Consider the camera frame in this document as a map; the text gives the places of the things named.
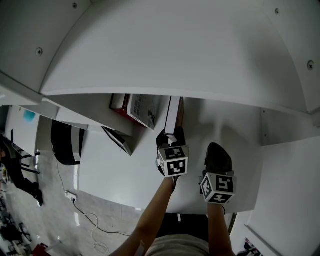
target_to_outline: red object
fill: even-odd
[[[32,255],[33,256],[51,256],[49,253],[47,253],[45,250],[48,248],[45,244],[38,244],[36,248],[33,250]]]

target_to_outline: beige shirt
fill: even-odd
[[[188,234],[166,235],[157,238],[146,256],[208,256],[209,244]]]

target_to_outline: electrical cord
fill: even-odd
[[[91,222],[92,225],[95,226],[94,229],[92,229],[92,231],[91,231],[91,238],[92,238],[92,240],[94,241],[93,247],[94,247],[94,249],[95,249],[98,253],[105,255],[105,254],[107,254],[107,253],[110,254],[110,251],[109,251],[109,249],[108,249],[108,246],[107,246],[105,243],[103,243],[103,242],[98,242],[98,241],[94,238],[93,232],[94,232],[95,229],[98,229],[98,230],[100,230],[100,231],[102,231],[102,232],[104,232],[104,233],[107,233],[107,234],[120,234],[120,235],[126,236],[126,237],[129,237],[129,236],[130,236],[130,235],[128,235],[128,234],[123,234],[123,233],[118,232],[118,231],[108,232],[108,231],[105,231],[105,230],[101,229],[100,227],[98,227],[99,219],[98,219],[97,215],[95,215],[95,214],[93,214],[93,213],[84,213],[82,210],[80,210],[80,209],[76,206],[74,199],[72,200],[72,204],[73,204],[73,206],[74,206],[80,213],[82,213],[82,214]],[[92,221],[87,215],[93,215],[93,216],[95,216],[95,218],[96,218],[96,224],[93,223],[93,221]]]
[[[66,190],[65,190],[65,185],[64,185],[64,182],[63,182],[63,180],[62,180],[62,178],[61,178],[61,175],[60,175],[58,160],[57,160],[57,159],[55,159],[55,160],[56,160],[56,167],[57,167],[57,169],[58,169],[58,174],[59,174],[59,177],[60,177],[60,180],[61,180],[61,183],[62,183],[63,193],[64,193],[64,192],[66,191]]]

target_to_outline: chair leg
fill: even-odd
[[[27,172],[29,172],[29,173],[33,173],[33,174],[40,174],[40,172],[38,172],[38,171],[30,170],[30,169],[23,168],[23,167],[21,167],[21,170],[24,170],[24,171],[27,171]]]
[[[40,155],[40,152],[37,152],[33,155],[30,155],[30,154],[26,154],[26,155],[22,155],[22,158],[34,158],[36,156],[39,156]]]

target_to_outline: book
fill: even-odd
[[[134,120],[150,129],[155,128],[160,96],[131,94],[127,107],[127,114]]]
[[[177,142],[175,131],[182,127],[184,121],[184,98],[171,96],[165,120],[164,134],[173,142]]]
[[[109,108],[132,122],[143,126],[134,118],[128,115],[127,108],[131,94],[112,94]]]
[[[109,138],[117,144],[124,152],[126,152],[129,156],[132,155],[132,152],[124,138],[122,138],[119,134],[117,134],[114,130],[111,130],[107,127],[102,126],[104,132],[109,136]]]
[[[113,94],[110,109],[143,127],[155,128],[160,96]]]

